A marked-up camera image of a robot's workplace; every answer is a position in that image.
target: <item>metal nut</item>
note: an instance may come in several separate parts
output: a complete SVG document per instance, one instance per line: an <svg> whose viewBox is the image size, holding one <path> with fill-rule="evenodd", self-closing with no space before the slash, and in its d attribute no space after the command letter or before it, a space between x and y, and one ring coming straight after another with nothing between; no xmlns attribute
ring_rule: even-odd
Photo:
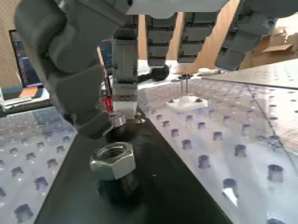
<svg viewBox="0 0 298 224"><path fill-rule="evenodd" d="M132 145L116 142L96 150L91 157L91 169L105 181L117 180L132 173L136 169Z"/></svg>

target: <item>wall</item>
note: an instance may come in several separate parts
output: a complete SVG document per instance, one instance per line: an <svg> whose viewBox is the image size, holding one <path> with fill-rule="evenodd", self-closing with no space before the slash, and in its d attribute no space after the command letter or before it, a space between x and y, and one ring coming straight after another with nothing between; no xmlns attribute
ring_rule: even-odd
<svg viewBox="0 0 298 224"><path fill-rule="evenodd" d="M0 87L20 85L8 31L15 29L14 13L19 0L0 0Z"/></svg>

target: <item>black plate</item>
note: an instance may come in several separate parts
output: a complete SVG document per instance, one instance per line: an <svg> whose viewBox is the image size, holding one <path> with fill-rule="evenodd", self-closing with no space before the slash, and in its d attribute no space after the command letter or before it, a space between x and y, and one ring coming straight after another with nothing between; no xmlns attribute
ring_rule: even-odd
<svg viewBox="0 0 298 224"><path fill-rule="evenodd" d="M128 123L124 139L135 147L141 183L139 203L116 206L100 196L89 157L107 140L92 141L78 136L36 223L230 223L152 123L148 120L143 125Z"/></svg>

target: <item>gray robot arm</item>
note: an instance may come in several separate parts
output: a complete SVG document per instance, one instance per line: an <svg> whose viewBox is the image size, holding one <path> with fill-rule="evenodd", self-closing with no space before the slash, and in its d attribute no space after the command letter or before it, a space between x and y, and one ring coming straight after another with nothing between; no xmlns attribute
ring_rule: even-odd
<svg viewBox="0 0 298 224"><path fill-rule="evenodd" d="M104 72L96 54L101 40L127 22L129 1L23 0L15 23L23 44L60 112L88 137L111 128L99 104Z"/></svg>
<svg viewBox="0 0 298 224"><path fill-rule="evenodd" d="M15 23L28 56L55 105L81 135L100 137L112 128L109 115L99 103L104 72L96 52L100 41L111 37L115 51L115 109L133 118L137 97L137 19L127 14L139 14L147 9L144 12L153 13L160 18L147 16L148 61L151 66L164 67L176 12L187 12L179 62L193 63L227 2L228 0L20 2ZM236 70L245 53L254 49L262 36L270 33L277 18L290 16L297 11L296 0L242 0L216 65Z"/></svg>

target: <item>metal pegboard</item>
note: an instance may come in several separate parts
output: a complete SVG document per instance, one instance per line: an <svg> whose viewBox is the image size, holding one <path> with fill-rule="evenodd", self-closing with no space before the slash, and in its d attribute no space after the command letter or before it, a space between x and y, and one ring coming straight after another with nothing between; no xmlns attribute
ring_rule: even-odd
<svg viewBox="0 0 298 224"><path fill-rule="evenodd" d="M298 91L192 80L189 92L209 107L171 111L177 83L141 90L139 105L233 223L294 224Z"/></svg>
<svg viewBox="0 0 298 224"><path fill-rule="evenodd" d="M298 59L215 75L204 79L298 89Z"/></svg>
<svg viewBox="0 0 298 224"><path fill-rule="evenodd" d="M32 224L76 132L51 107L0 119L0 219Z"/></svg>

